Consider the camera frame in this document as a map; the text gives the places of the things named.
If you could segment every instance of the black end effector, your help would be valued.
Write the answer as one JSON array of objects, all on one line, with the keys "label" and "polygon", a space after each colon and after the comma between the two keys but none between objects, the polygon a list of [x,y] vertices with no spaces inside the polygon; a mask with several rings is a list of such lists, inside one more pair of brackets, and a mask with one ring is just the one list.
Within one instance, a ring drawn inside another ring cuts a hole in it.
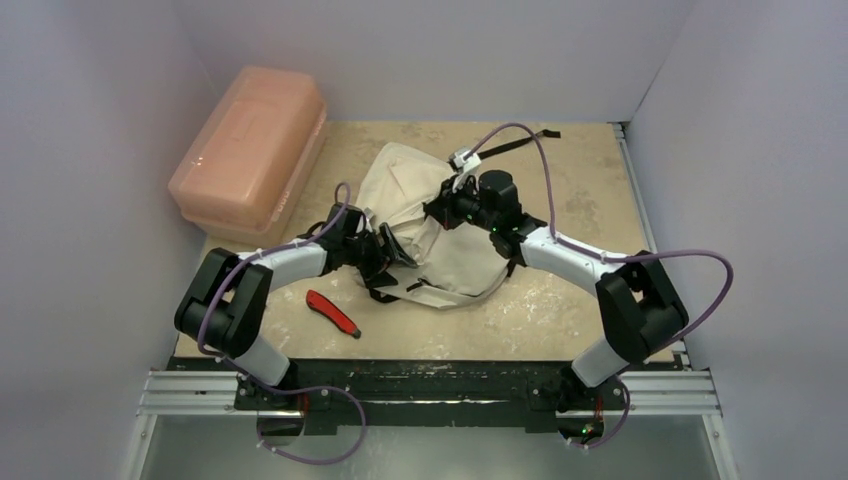
[{"label": "black end effector", "polygon": [[[626,264],[601,277],[595,290],[607,342],[630,363],[643,362],[689,324],[689,314],[659,260]],[[634,292],[642,294],[641,300]]]},{"label": "black end effector", "polygon": [[454,178],[442,182],[439,196],[424,204],[424,213],[446,230],[466,222],[487,230],[502,257],[526,265],[521,257],[521,242],[547,223],[522,211],[512,175],[490,170],[480,175],[479,181],[469,178],[456,192],[451,189]]},{"label": "black end effector", "polygon": [[[336,203],[327,217],[329,222],[342,208]],[[379,288],[397,285],[397,280],[386,272],[395,262],[409,267],[417,267],[412,259],[398,244],[392,231],[385,223],[379,227],[379,234],[365,228],[368,224],[365,212],[348,206],[336,224],[316,243],[327,251],[327,261],[322,275],[350,265],[359,270],[365,286]]]},{"label": "black end effector", "polygon": [[[239,262],[238,255],[223,248],[206,255],[174,315],[177,330],[197,340],[212,297]],[[272,275],[268,268],[255,264],[236,275],[229,285],[230,290],[235,290],[233,298],[219,301],[209,319],[204,338],[207,345],[230,358],[241,356],[253,345],[259,334]]]}]

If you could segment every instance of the pink plastic bin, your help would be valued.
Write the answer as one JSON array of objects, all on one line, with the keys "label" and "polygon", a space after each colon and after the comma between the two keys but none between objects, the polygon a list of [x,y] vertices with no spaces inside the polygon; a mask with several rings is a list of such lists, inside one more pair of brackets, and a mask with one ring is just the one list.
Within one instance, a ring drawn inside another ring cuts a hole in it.
[{"label": "pink plastic bin", "polygon": [[278,245],[324,142],[326,104],[312,77],[245,67],[168,189],[210,235]]}]

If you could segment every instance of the red utility knife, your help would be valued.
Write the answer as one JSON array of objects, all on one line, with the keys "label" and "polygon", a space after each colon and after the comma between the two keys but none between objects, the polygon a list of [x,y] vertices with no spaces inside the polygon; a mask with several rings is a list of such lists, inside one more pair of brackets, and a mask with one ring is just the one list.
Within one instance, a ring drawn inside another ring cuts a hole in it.
[{"label": "red utility knife", "polygon": [[359,331],[356,324],[353,323],[353,320],[345,315],[344,312],[339,310],[339,307],[335,306],[333,302],[327,300],[327,297],[321,295],[315,290],[309,290],[306,292],[306,306],[312,311],[318,312],[327,317],[327,319],[333,322],[333,324],[343,333],[346,333],[353,338],[359,338],[362,336],[362,332]]}]

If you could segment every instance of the translucent storage container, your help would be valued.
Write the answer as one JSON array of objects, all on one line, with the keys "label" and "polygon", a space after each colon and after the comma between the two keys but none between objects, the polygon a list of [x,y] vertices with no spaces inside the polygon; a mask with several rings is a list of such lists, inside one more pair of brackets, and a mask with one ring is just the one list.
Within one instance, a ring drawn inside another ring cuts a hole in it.
[{"label": "translucent storage container", "polygon": [[279,244],[323,144],[325,119],[312,77],[245,67],[168,184],[183,217],[216,237]]}]

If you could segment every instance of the cable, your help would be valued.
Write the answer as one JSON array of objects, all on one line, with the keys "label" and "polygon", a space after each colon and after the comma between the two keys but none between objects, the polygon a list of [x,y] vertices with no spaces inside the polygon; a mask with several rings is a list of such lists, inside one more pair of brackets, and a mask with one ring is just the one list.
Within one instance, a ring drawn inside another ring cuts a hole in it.
[{"label": "cable", "polygon": [[285,250],[290,250],[292,248],[299,248],[299,247],[302,247],[302,246],[305,246],[305,245],[309,245],[310,243],[313,243],[316,240],[318,240],[319,238],[321,238],[325,233],[327,233],[331,228],[333,228],[333,226],[336,224],[336,222],[338,222],[339,218],[341,218],[341,216],[345,212],[345,210],[347,210],[348,205],[350,205],[350,193],[351,193],[350,192],[350,185],[348,185],[346,182],[342,182],[342,183],[336,185],[336,190],[335,190],[335,193],[334,193],[335,200],[336,200],[336,202],[339,201],[339,190],[341,190],[342,188],[345,189],[345,199],[342,202],[342,207],[339,209],[338,212],[336,212],[336,214],[333,216],[333,218],[329,222],[327,222],[327,224],[325,224],[323,226],[323,228],[321,228],[321,230],[318,233],[309,237],[308,239],[304,240],[303,242],[289,242],[289,243],[286,243],[284,245],[278,245],[276,247],[271,247],[267,250],[263,250],[262,252],[254,253],[253,255],[250,255],[250,256],[246,257],[245,259],[243,259],[242,261],[240,261],[230,271],[230,273],[227,274],[227,276],[224,278],[224,281],[221,282],[221,286],[218,287],[218,290],[215,291],[215,295],[212,296],[212,300],[209,302],[209,306],[206,309],[206,314],[203,316],[203,321],[201,322],[200,329],[197,332],[197,349],[200,350],[201,353],[204,353],[206,355],[212,355],[212,356],[215,356],[215,357],[223,358],[224,362],[227,365],[229,365],[234,370],[242,373],[243,375],[246,376],[246,378],[251,379],[253,381],[253,383],[255,383],[257,386],[259,386],[259,388],[261,388],[261,389],[263,389],[263,390],[265,390],[269,393],[273,393],[275,395],[300,395],[302,393],[309,393],[309,392],[327,390],[327,391],[331,391],[331,392],[341,393],[342,395],[347,397],[353,403],[353,405],[356,407],[357,411],[359,412],[359,418],[362,421],[362,429],[359,432],[359,438],[356,439],[356,442],[353,444],[353,446],[350,447],[346,452],[344,452],[343,454],[341,454],[337,457],[332,457],[332,458],[327,458],[327,459],[313,459],[313,458],[300,457],[300,456],[297,456],[297,455],[294,455],[294,454],[291,454],[291,453],[284,452],[282,450],[279,450],[277,447],[272,447],[272,446],[268,445],[267,443],[265,443],[262,439],[261,433],[257,430],[257,435],[259,435],[259,439],[260,439],[260,442],[259,442],[260,446],[265,447],[268,451],[270,451],[272,453],[276,453],[277,455],[280,455],[282,457],[294,460],[296,462],[305,463],[307,465],[330,465],[330,464],[333,464],[333,463],[338,463],[338,462],[341,462],[341,461],[347,459],[348,457],[353,455],[356,452],[357,449],[359,449],[360,445],[362,445],[362,441],[365,439],[365,434],[368,430],[368,426],[367,426],[366,419],[365,419],[365,410],[363,410],[362,404],[350,392],[343,390],[341,388],[338,388],[338,387],[330,386],[330,385],[300,388],[300,389],[297,389],[297,390],[280,390],[278,388],[272,387],[271,385],[267,385],[264,382],[260,381],[259,379],[251,376],[248,372],[245,372],[244,370],[239,368],[230,359],[223,357],[223,355],[221,355],[218,352],[207,349],[206,344],[205,344],[206,330],[209,328],[209,319],[212,316],[212,312],[214,312],[215,308],[218,306],[218,302],[221,301],[221,298],[224,296],[224,294],[229,289],[230,283],[233,281],[233,279],[236,277],[236,275],[241,270],[243,270],[247,265],[249,265],[251,262],[258,260],[258,259],[260,259],[264,256],[267,256],[267,255],[271,255],[271,254],[274,254],[274,253],[277,253],[277,252],[282,252],[282,251],[285,251]]},{"label": "cable", "polygon": [[[551,186],[551,172],[550,172],[550,168],[548,167],[548,159],[547,159],[547,156],[545,155],[545,149],[544,149],[544,147],[542,147],[542,142],[539,141],[539,138],[536,137],[536,135],[533,133],[533,130],[530,130],[530,128],[527,127],[526,125],[521,124],[521,123],[510,122],[510,123],[505,123],[505,124],[495,128],[494,130],[489,132],[488,135],[483,137],[482,140],[477,142],[477,145],[475,145],[471,149],[471,151],[466,155],[466,157],[468,155],[472,155],[473,153],[477,152],[486,142],[488,142],[492,137],[497,135],[501,130],[504,130],[504,129],[507,129],[507,128],[510,128],[510,127],[520,128],[520,129],[524,130],[525,132],[529,133],[530,136],[533,139],[533,142],[536,144],[536,148],[539,150],[539,157],[542,159],[542,168],[545,171],[545,185],[547,186],[547,189],[548,189],[548,209],[549,209],[550,215],[551,215],[551,221],[550,221],[550,224],[548,225],[548,228],[550,229],[551,237],[553,237],[558,244],[560,244],[560,245],[562,245],[566,248],[569,248],[571,250],[574,250],[575,252],[582,253],[583,255],[586,255],[590,258],[594,258],[595,260],[599,260],[602,263],[640,263],[640,262],[650,261],[650,260],[661,260],[661,259],[664,259],[664,258],[702,256],[702,257],[709,257],[709,258],[716,259],[719,262],[721,262],[721,264],[724,266],[724,268],[726,270],[726,277],[725,277],[724,285],[721,287],[721,290],[719,290],[718,295],[716,295],[713,302],[706,308],[706,310],[704,310],[704,312],[695,321],[693,321],[687,327],[685,327],[683,330],[679,331],[676,335],[671,337],[671,340],[669,340],[665,345],[663,345],[658,350],[662,350],[662,349],[668,347],[669,345],[671,345],[672,343],[680,340],[684,336],[688,335],[693,330],[698,328],[698,326],[700,326],[702,323],[704,323],[704,321],[710,315],[712,315],[713,312],[715,312],[715,310],[718,308],[718,306],[721,304],[721,302],[724,301],[724,298],[727,296],[727,292],[730,291],[730,287],[733,284],[733,276],[734,276],[733,266],[730,264],[730,261],[724,255],[722,255],[720,253],[714,252],[712,250],[685,249],[685,250],[670,250],[670,251],[667,251],[667,252],[651,253],[651,254],[647,254],[647,255],[632,255],[632,256],[626,256],[626,257],[605,257],[604,255],[601,255],[597,252],[593,252],[592,250],[589,250],[589,249],[584,248],[580,245],[569,242],[568,240],[565,240],[564,238],[560,237],[559,234],[557,233],[557,230],[556,230],[556,214],[555,214],[555,211],[554,211],[553,187]],[[625,395],[626,395],[626,398],[625,398],[625,407],[626,408],[624,410],[624,414],[621,416],[621,420],[619,420],[618,423],[615,425],[615,427],[612,429],[612,431],[609,432],[607,435],[604,435],[601,438],[600,441],[595,442],[592,445],[585,445],[584,446],[585,448],[595,448],[595,447],[599,447],[599,446],[603,445],[604,443],[609,441],[609,439],[612,438],[616,433],[618,433],[618,431],[621,429],[621,426],[624,425],[624,421],[627,419],[627,413],[630,411],[630,392],[627,390],[627,386],[624,386],[624,391],[625,391]]]}]

